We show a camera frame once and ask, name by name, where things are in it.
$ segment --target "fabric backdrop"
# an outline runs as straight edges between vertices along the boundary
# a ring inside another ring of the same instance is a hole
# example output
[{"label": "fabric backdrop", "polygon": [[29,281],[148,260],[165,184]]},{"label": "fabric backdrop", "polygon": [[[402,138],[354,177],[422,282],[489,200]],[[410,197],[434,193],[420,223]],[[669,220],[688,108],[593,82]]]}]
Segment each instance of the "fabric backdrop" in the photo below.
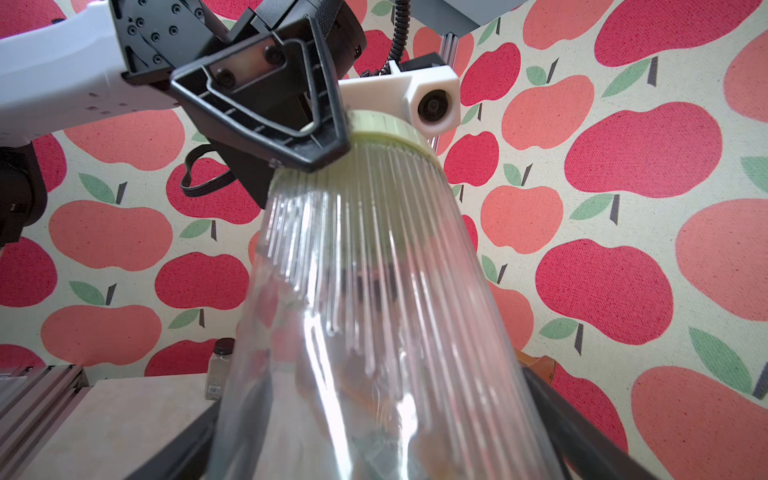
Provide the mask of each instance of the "fabric backdrop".
[{"label": "fabric backdrop", "polygon": [[[211,0],[228,25],[259,0]],[[439,155],[512,344],[660,478],[765,478],[768,5],[536,0],[458,47]],[[4,0],[0,37],[85,0]],[[349,0],[380,68],[392,5]],[[409,57],[439,37],[412,22]],[[262,213],[177,185],[181,109],[35,141],[48,208],[0,258],[0,367],[204,371],[233,336]],[[225,170],[215,155],[195,181]]]}]

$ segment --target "screw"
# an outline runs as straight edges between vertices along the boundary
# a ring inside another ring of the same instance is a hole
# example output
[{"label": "screw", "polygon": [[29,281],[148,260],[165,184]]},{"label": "screw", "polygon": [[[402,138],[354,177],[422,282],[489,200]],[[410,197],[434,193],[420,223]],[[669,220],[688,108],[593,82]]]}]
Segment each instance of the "screw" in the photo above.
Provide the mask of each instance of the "screw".
[{"label": "screw", "polygon": [[286,60],[285,55],[275,45],[264,49],[264,58],[272,65],[280,65]]},{"label": "screw", "polygon": [[237,83],[234,74],[226,68],[219,70],[219,73],[216,75],[216,81],[224,88],[232,88]]}]

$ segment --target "black strap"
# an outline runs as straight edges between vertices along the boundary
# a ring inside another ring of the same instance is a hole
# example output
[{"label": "black strap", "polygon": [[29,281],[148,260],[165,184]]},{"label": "black strap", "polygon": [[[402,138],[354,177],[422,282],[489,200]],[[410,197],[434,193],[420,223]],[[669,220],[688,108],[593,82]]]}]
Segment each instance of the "black strap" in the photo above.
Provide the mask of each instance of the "black strap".
[{"label": "black strap", "polygon": [[232,173],[232,170],[227,170],[218,177],[212,178],[203,184],[190,187],[192,184],[192,166],[194,163],[203,155],[215,151],[216,148],[214,148],[213,145],[205,144],[193,148],[192,151],[187,154],[187,158],[184,159],[184,165],[187,167],[187,172],[184,174],[184,178],[181,179],[181,191],[184,192],[184,195],[192,198],[202,197],[203,195],[212,194],[216,190],[221,190],[237,180],[235,174]]}]

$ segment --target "red apple print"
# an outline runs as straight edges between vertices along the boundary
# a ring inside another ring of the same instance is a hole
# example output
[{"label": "red apple print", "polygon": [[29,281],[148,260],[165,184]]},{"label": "red apple print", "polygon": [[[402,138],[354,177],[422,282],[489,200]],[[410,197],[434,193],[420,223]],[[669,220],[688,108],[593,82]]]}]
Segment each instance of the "red apple print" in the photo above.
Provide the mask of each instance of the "red apple print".
[{"label": "red apple print", "polygon": [[496,187],[483,200],[480,224],[497,247],[517,253],[538,252],[550,242],[563,220],[563,201],[550,187]]},{"label": "red apple print", "polygon": [[533,334],[533,310],[528,299],[514,290],[503,290],[488,282],[498,312],[504,320],[504,328],[509,341],[518,350],[522,350]]},{"label": "red apple print", "polygon": [[208,371],[217,339],[205,342],[181,340],[155,353],[144,369],[144,376],[188,375]]},{"label": "red apple print", "polygon": [[23,346],[3,343],[0,345],[0,369],[14,369],[24,366],[45,366],[45,362]]},{"label": "red apple print", "polygon": [[498,142],[489,131],[467,134],[453,144],[445,157],[445,178],[450,184],[479,187],[491,180],[498,166]]},{"label": "red apple print", "polygon": [[160,318],[146,306],[73,305],[45,319],[40,339],[50,354],[65,362],[128,365],[154,348],[162,329]]},{"label": "red apple print", "polygon": [[462,105],[498,100],[510,91],[520,73],[520,50],[505,43],[475,60],[462,81]]},{"label": "red apple print", "polygon": [[614,445],[627,452],[627,434],[611,399],[587,379],[571,376],[558,364],[554,368],[552,388],[578,410]]},{"label": "red apple print", "polygon": [[589,127],[565,158],[565,177],[584,192],[675,197],[709,177],[722,153],[715,119],[698,105],[674,102],[620,111]]},{"label": "red apple print", "polygon": [[504,112],[504,140],[518,150],[534,145],[557,147],[584,123],[593,100],[594,86],[584,75],[529,88],[513,98]]},{"label": "red apple print", "polygon": [[[440,53],[440,42],[442,37],[437,35],[429,27],[421,27],[416,35],[413,36],[413,56],[421,57],[429,53]],[[464,35],[458,40],[456,48],[456,60],[453,63],[453,71],[461,77],[464,69],[469,65],[469,59],[472,57],[472,50],[475,48],[475,39],[471,33]]]},{"label": "red apple print", "polygon": [[656,260],[633,247],[586,239],[558,245],[538,264],[536,290],[555,312],[628,345],[657,339],[672,321],[669,280]]},{"label": "red apple print", "polygon": [[655,53],[693,48],[731,33],[762,0],[625,0],[611,12],[594,43],[606,67]]},{"label": "red apple print", "polygon": [[184,146],[184,126],[171,110],[140,111],[64,130],[96,160],[160,170],[176,160]]},{"label": "red apple print", "polygon": [[53,135],[43,135],[32,141],[45,182],[45,191],[51,192],[67,176],[67,158]]},{"label": "red apple print", "polygon": [[259,243],[259,236],[261,232],[256,232],[248,241],[248,260],[253,265],[253,259],[256,258],[256,245]]},{"label": "red apple print", "polygon": [[581,37],[611,3],[613,0],[537,0],[525,17],[523,41],[531,48],[546,50],[560,40]]},{"label": "red apple print", "polygon": [[157,298],[173,308],[231,310],[245,300],[248,271],[231,255],[188,253],[160,268],[154,290]]},{"label": "red apple print", "polygon": [[225,18],[237,20],[246,8],[256,11],[264,0],[206,0],[205,5],[214,13]]},{"label": "red apple print", "polygon": [[475,226],[475,221],[469,215],[462,215],[462,220],[464,220],[469,239],[472,241],[472,246],[476,252],[478,251],[478,228]]},{"label": "red apple print", "polygon": [[32,306],[56,288],[58,275],[51,257],[32,240],[21,237],[0,255],[0,305]]},{"label": "red apple print", "polygon": [[366,13],[368,13],[368,2],[366,0],[345,0],[345,2],[362,25],[362,21],[366,19]]},{"label": "red apple print", "polygon": [[677,265],[701,293],[733,315],[768,322],[768,200],[714,204],[677,235]]},{"label": "red apple print", "polygon": [[[366,40],[368,47],[362,51],[362,55],[355,62],[355,71],[358,75],[366,70],[373,72],[383,67],[392,48],[392,39],[381,30],[366,31]],[[402,61],[408,60],[410,57],[405,51],[402,54]]]},{"label": "red apple print", "polygon": [[745,117],[768,122],[768,30],[752,40],[725,74],[725,99]]},{"label": "red apple print", "polygon": [[632,415],[675,480],[765,478],[768,409],[709,377],[650,369],[632,388]]},{"label": "red apple print", "polygon": [[90,268],[146,270],[170,249],[174,232],[151,208],[119,208],[78,200],[59,207],[48,222],[58,251]]},{"label": "red apple print", "polygon": [[67,15],[53,0],[0,2],[0,38],[47,27],[56,18],[67,18]]},{"label": "red apple print", "polygon": [[[226,166],[212,158],[201,158],[192,169],[192,184],[202,184],[227,170]],[[170,173],[165,184],[168,201],[180,214],[196,218],[220,218],[236,225],[250,223],[259,215],[261,209],[238,180],[205,197],[187,197],[179,187],[186,172],[186,167],[179,165]]]},{"label": "red apple print", "polygon": [[444,134],[440,135],[440,139],[437,142],[437,155],[438,157],[445,153],[446,150],[448,150],[448,147],[451,146],[451,142],[453,141],[453,137],[456,135],[456,129],[446,131]]}]

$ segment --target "spice jar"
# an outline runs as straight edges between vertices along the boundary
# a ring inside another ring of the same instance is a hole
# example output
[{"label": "spice jar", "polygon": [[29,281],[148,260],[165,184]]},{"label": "spice jar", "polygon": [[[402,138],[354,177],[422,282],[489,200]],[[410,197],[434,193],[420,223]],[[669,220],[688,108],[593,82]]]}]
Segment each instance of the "spice jar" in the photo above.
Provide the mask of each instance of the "spice jar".
[{"label": "spice jar", "polygon": [[214,354],[208,361],[208,376],[205,379],[205,398],[217,400],[221,398],[227,375],[230,373],[230,359],[235,348],[235,339],[222,338],[214,344]]}]

